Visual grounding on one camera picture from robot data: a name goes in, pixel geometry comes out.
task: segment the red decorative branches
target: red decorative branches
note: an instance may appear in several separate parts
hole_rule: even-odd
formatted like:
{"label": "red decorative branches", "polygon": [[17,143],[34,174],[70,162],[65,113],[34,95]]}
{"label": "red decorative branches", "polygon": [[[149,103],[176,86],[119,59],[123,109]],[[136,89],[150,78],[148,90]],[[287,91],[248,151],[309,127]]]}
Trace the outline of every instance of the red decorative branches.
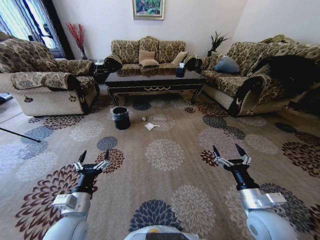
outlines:
{"label": "red decorative branches", "polygon": [[71,24],[70,22],[66,25],[68,27],[69,32],[75,39],[76,44],[80,48],[80,50],[84,50],[84,39],[85,39],[85,29],[81,24]]}

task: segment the carpet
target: carpet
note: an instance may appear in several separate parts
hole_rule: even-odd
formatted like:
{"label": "carpet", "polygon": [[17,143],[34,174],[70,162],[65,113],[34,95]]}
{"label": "carpet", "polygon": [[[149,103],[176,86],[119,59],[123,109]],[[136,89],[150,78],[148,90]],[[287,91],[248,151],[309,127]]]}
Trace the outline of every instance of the carpet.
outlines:
{"label": "carpet", "polygon": [[[191,96],[120,97],[131,121],[122,131],[111,119],[105,90],[85,116],[8,115],[0,127],[41,142],[0,134],[1,239],[42,239],[60,219],[51,207],[55,196],[77,184],[73,162],[84,150],[85,163],[102,161],[106,150],[111,160],[94,184],[89,239],[120,240],[149,225],[208,240],[252,239],[232,174],[213,162],[213,145],[232,159],[235,144],[252,156],[248,171],[261,190],[286,198],[274,211],[300,239],[319,239],[319,118],[293,110],[234,118],[202,94],[191,105]],[[1,106],[1,119],[6,111],[19,112],[10,101],[10,109],[9,102]],[[160,127],[148,131],[148,122]]]}

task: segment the framed painting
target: framed painting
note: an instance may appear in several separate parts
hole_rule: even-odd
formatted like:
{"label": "framed painting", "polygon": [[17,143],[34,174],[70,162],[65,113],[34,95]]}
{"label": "framed painting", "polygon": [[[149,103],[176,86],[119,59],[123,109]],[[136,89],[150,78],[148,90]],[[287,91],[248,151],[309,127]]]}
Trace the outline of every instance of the framed painting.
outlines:
{"label": "framed painting", "polygon": [[163,20],[165,0],[132,0],[133,19]]}

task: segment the floral upholstered sofa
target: floral upholstered sofa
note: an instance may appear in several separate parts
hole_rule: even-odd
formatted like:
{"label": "floral upholstered sofa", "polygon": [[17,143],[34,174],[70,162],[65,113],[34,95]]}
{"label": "floral upholstered sofa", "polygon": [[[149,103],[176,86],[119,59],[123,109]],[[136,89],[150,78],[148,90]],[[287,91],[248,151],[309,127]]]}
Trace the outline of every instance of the floral upholstered sofa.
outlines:
{"label": "floral upholstered sofa", "polygon": [[0,93],[27,116],[87,114],[99,87],[88,60],[55,60],[46,46],[7,36],[0,41]]}
{"label": "floral upholstered sofa", "polygon": [[[308,91],[288,97],[282,84],[271,77],[267,68],[263,67],[257,71],[255,68],[266,57],[284,55],[301,56],[319,65],[320,45],[235,42],[227,56],[237,62],[240,72],[228,74],[214,71],[213,66],[224,55],[213,52],[212,56],[202,58],[201,73],[205,77],[203,90],[232,116],[280,111],[286,108],[290,101],[297,102]],[[310,89],[319,85],[314,82]]]}
{"label": "floral upholstered sofa", "polygon": [[[154,59],[159,63],[159,67],[151,72],[156,75],[171,75],[176,73],[175,65],[171,62],[179,52],[185,52],[186,43],[184,41],[157,40],[154,37],[146,36],[140,40],[113,40],[111,42],[112,54],[104,60],[106,70],[109,73],[117,71],[119,75],[138,76],[144,74],[139,66],[139,50],[155,52]],[[194,70],[196,56],[188,54],[184,59],[184,64],[189,70]]]}

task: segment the black stick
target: black stick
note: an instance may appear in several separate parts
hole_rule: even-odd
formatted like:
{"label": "black stick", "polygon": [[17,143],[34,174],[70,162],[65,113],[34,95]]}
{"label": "black stick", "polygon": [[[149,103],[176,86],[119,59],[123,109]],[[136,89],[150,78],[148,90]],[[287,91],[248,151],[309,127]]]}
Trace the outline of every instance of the black stick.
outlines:
{"label": "black stick", "polygon": [[0,130],[5,131],[5,132],[8,132],[8,133],[11,133],[11,134],[18,135],[18,136],[23,137],[23,138],[26,138],[26,139],[30,139],[30,140],[36,141],[37,143],[40,143],[40,142],[41,142],[40,140],[36,140],[36,139],[31,138],[31,137],[28,137],[28,136],[25,136],[25,135],[21,135],[21,134],[19,134],[19,133],[14,132],[14,131],[9,131],[9,130],[4,129],[4,128],[2,128],[2,127],[0,127]]}

